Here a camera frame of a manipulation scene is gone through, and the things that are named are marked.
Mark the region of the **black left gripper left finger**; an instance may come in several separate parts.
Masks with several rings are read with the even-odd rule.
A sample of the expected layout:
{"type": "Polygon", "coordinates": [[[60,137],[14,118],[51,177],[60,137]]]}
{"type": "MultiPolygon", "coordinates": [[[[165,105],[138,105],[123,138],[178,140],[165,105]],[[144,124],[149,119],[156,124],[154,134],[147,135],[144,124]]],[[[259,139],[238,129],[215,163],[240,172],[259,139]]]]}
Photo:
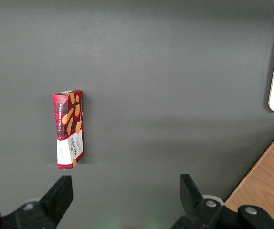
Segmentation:
{"type": "Polygon", "coordinates": [[[73,200],[71,176],[61,176],[39,201],[0,214],[0,229],[55,229],[73,200]]]}

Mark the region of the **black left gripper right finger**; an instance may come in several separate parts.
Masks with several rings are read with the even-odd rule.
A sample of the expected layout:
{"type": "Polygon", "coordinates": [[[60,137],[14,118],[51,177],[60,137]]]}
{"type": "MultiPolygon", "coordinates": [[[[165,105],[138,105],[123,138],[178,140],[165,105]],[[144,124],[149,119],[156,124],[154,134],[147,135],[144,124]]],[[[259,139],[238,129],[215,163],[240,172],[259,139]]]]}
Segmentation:
{"type": "Polygon", "coordinates": [[[179,186],[185,215],[172,229],[274,229],[274,219],[260,207],[242,205],[235,212],[213,198],[204,198],[189,174],[180,175],[179,186]]]}

